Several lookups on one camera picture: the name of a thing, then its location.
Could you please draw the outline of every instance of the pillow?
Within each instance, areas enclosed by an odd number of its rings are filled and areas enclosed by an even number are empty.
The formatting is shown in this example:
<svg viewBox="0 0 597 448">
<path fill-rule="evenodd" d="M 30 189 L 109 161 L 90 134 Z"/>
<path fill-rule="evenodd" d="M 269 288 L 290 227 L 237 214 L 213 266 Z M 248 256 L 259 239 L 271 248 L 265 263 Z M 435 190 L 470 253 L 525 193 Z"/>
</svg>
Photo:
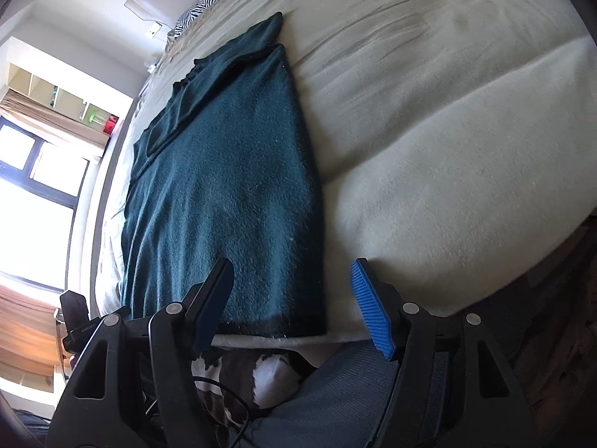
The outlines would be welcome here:
<svg viewBox="0 0 597 448">
<path fill-rule="evenodd" d="M 199 0 L 191 8 L 184 12 L 174 27 L 174 40 L 179 38 L 197 17 L 205 12 L 205 10 L 207 10 L 216 1 L 217 0 Z"/>
<path fill-rule="evenodd" d="M 315 367 L 298 352 L 271 349 L 224 350 L 209 347 L 191 364 L 194 376 L 221 382 L 248 405 L 251 419 L 288 401 Z M 243 425 L 247 412 L 219 387 L 196 382 L 197 393 L 211 417 L 222 426 Z"/>
</svg>

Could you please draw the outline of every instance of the cable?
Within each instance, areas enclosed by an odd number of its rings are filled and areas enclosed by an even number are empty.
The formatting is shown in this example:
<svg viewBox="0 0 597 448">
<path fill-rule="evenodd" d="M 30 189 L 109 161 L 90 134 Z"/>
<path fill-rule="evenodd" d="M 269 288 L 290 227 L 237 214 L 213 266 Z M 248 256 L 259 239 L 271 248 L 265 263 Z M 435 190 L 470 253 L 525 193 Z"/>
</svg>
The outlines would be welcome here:
<svg viewBox="0 0 597 448">
<path fill-rule="evenodd" d="M 157 411 L 157 399 L 151 403 L 151 406 L 149 406 L 147 408 L 147 411 L 145 411 L 145 416 L 147 416 L 149 419 L 151 419 L 151 417 L 155 414 L 156 411 Z"/>
<path fill-rule="evenodd" d="M 243 435 L 245 434 L 245 431 L 247 431 L 247 427 L 249 426 L 249 412 L 250 412 L 249 405 L 245 402 L 245 400 L 242 397 L 240 397 L 231 388 L 217 382 L 216 380 L 208 379 L 207 377 L 201 377 L 201 376 L 193 376 L 193 380 L 196 382 L 206 382 L 207 384 L 212 384 L 216 387 L 219 387 L 223 391 L 226 391 L 227 393 L 232 394 L 232 396 L 238 402 L 240 402 L 243 405 L 243 407 L 245 408 L 245 410 L 247 411 L 247 417 L 245 418 L 243 427 L 241 428 L 241 431 L 238 432 L 237 437 L 235 438 L 234 442 L 230 446 L 230 448 L 234 448 L 241 441 L 241 438 L 243 437 Z"/>
</svg>

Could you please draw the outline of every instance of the gray fabric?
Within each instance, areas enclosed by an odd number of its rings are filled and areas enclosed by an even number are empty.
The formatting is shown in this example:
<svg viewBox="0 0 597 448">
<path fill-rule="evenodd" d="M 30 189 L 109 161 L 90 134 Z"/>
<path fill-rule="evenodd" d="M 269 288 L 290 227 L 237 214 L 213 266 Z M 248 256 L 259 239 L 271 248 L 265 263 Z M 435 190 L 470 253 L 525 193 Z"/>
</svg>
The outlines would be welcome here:
<svg viewBox="0 0 597 448">
<path fill-rule="evenodd" d="M 164 56 L 131 123 L 99 304 L 122 275 L 133 143 L 193 59 L 275 11 L 323 183 L 328 335 L 216 345 L 368 338 L 350 288 L 357 257 L 451 314 L 524 274 L 595 208 L 597 48 L 568 0 L 224 0 Z"/>
<path fill-rule="evenodd" d="M 363 448 L 386 406 L 398 363 L 371 342 L 345 345 L 297 395 L 251 423 L 241 448 Z M 229 443 L 237 432 L 231 429 Z"/>
</svg>

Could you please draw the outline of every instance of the fleece blanket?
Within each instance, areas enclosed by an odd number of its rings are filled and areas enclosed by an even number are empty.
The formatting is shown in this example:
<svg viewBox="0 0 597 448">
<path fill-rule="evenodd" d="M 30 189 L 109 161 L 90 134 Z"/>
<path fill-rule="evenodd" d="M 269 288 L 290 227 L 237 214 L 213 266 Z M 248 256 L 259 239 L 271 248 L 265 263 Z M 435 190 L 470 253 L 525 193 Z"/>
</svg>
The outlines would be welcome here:
<svg viewBox="0 0 597 448">
<path fill-rule="evenodd" d="M 219 333 L 325 333 L 323 206 L 282 14 L 195 61 L 135 145 L 122 304 L 181 301 L 220 257 L 235 287 Z"/>
</svg>

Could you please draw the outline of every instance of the white bedsheet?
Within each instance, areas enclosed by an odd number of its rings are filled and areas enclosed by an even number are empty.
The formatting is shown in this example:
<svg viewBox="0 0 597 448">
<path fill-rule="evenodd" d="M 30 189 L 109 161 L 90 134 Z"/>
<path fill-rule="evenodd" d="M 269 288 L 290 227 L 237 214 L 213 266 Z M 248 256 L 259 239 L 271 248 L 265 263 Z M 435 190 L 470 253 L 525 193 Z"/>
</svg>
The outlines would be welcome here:
<svg viewBox="0 0 597 448">
<path fill-rule="evenodd" d="M 276 11 L 323 179 L 329 334 L 215 344 L 367 338 L 349 281 L 357 257 L 451 314 L 594 209 L 597 49 L 568 0 L 222 0 L 163 59 L 131 123 L 103 227 L 102 313 L 119 306 L 133 143 L 194 58 Z"/>
</svg>

